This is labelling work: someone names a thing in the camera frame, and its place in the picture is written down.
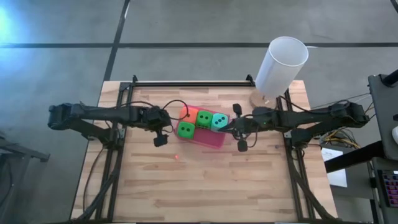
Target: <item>gray floor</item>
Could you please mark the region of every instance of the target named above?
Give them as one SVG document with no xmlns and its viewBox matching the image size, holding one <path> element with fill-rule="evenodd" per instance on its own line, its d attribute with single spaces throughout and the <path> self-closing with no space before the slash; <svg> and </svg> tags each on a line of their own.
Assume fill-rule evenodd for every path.
<svg viewBox="0 0 398 224">
<path fill-rule="evenodd" d="M 110 43 L 123 0 L 0 2 L 0 43 Z M 121 42 L 398 42 L 389 0 L 136 0 Z M 111 80 L 242 80 L 255 75 L 267 49 L 119 49 Z M 33 162 L 16 208 L 17 221 L 66 220 L 87 141 L 47 127 L 48 107 L 98 101 L 111 49 L 0 49 L 0 131 L 51 153 Z M 398 48 L 311 48 L 297 79 L 312 107 L 367 93 L 367 76 L 397 69 Z M 361 100 L 368 106 L 370 98 Z M 377 121 L 353 130 L 360 144 L 380 139 Z M 339 216 L 370 221 L 367 202 L 336 195 Z"/>
</svg>

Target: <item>black floor stripe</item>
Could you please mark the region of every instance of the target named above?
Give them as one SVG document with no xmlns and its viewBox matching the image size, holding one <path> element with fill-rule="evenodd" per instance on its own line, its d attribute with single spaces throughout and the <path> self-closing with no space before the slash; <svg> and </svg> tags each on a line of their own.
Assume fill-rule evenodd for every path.
<svg viewBox="0 0 398 224">
<path fill-rule="evenodd" d="M 124 16 L 126 15 L 129 3 L 130 3 L 130 0 L 124 0 L 122 13 L 121 13 L 120 19 L 119 19 L 118 29 L 116 30 L 116 35 L 114 36 L 111 54 L 109 55 L 108 64 L 106 65 L 104 81 L 109 81 L 111 79 L 112 69 L 113 69 L 114 61 L 116 59 L 116 53 L 118 52 L 118 44 L 120 43 L 120 38 L 122 36 L 122 31 L 123 31 L 123 27 L 124 27 L 124 22 L 126 21 L 126 18 Z"/>
<path fill-rule="evenodd" d="M 394 8 L 396 9 L 397 13 L 398 13 L 398 2 L 397 0 L 391 0 L 392 5 L 394 6 Z"/>
<path fill-rule="evenodd" d="M 54 44 L 45 44 L 45 43 L 37 43 L 37 44 L 0 44 L 1 48 L 111 48 L 113 47 L 113 43 L 71 43 L 71 44 L 63 44 L 63 43 L 54 43 Z"/>
<path fill-rule="evenodd" d="M 368 42 L 368 43 L 304 43 L 307 47 L 319 48 L 355 48 L 355 47 L 398 47 L 398 42 Z M 0 49 L 9 48 L 111 48 L 116 49 L 173 49 L 173 48 L 263 48 L 268 47 L 269 43 L 75 43 L 75 44 L 0 44 Z"/>
<path fill-rule="evenodd" d="M 307 47 L 398 47 L 398 42 L 381 43 L 304 43 Z M 172 49 L 172 48 L 262 48 L 269 43 L 121 43 L 121 49 Z"/>
</svg>

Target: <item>translucent cup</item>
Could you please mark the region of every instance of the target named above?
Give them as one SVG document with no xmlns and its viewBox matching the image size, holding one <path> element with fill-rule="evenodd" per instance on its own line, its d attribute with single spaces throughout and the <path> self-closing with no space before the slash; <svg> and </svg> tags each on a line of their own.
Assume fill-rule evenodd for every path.
<svg viewBox="0 0 398 224">
<path fill-rule="evenodd" d="M 293 37 L 274 39 L 261 63 L 256 88 L 265 99 L 282 95 L 308 59 L 307 47 Z"/>
</svg>

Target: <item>green die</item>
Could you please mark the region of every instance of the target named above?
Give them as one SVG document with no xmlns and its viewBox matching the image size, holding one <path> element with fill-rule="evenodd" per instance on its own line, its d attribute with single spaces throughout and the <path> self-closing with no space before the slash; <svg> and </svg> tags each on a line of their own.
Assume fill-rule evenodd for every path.
<svg viewBox="0 0 398 224">
<path fill-rule="evenodd" d="M 195 133 L 195 125 L 185 121 L 181 121 L 178 125 L 177 134 L 186 139 L 193 139 Z"/>
<path fill-rule="evenodd" d="M 217 131 L 218 129 L 226 126 L 228 124 L 228 117 L 225 114 L 216 113 L 213 114 L 213 119 L 211 120 L 211 130 Z"/>
<path fill-rule="evenodd" d="M 211 128 L 211 119 L 213 118 L 213 114 L 209 111 L 199 111 L 197 116 L 197 127 L 198 128 Z"/>
</svg>

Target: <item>butcher block tabletop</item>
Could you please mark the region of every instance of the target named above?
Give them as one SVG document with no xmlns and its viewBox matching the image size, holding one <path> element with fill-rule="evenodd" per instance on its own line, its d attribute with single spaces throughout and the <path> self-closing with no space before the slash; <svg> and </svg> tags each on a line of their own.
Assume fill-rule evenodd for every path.
<svg viewBox="0 0 398 224">
<path fill-rule="evenodd" d="M 104 82 L 98 106 L 115 106 L 119 85 L 120 82 Z M 168 101 L 179 99 L 188 105 L 234 117 L 234 103 L 242 106 L 243 114 L 252 112 L 249 96 L 253 89 L 236 86 L 134 87 L 132 100 L 163 107 Z M 289 90 L 292 102 L 310 109 L 303 81 L 294 81 Z M 182 104 L 175 102 L 166 109 L 171 117 L 178 118 L 181 108 Z M 106 127 L 103 121 L 95 121 L 95 124 Z M 155 147 L 154 138 L 155 133 L 127 128 L 114 222 L 297 221 L 281 133 L 258 133 L 257 144 L 247 152 L 238 151 L 232 136 L 226 137 L 221 149 L 182 141 L 174 134 L 170 134 L 167 145 Z M 248 137 L 248 145 L 254 138 L 255 134 Z M 90 141 L 71 218 L 83 212 L 83 191 L 90 168 L 101 149 L 99 141 Z M 100 189 L 105 157 L 106 149 L 93 169 L 87 187 L 86 207 Z M 311 191 L 336 217 L 319 146 L 306 148 L 304 161 Z M 103 216 L 107 213 L 110 192 L 104 200 Z M 301 199 L 305 210 L 303 194 Z"/>
</svg>

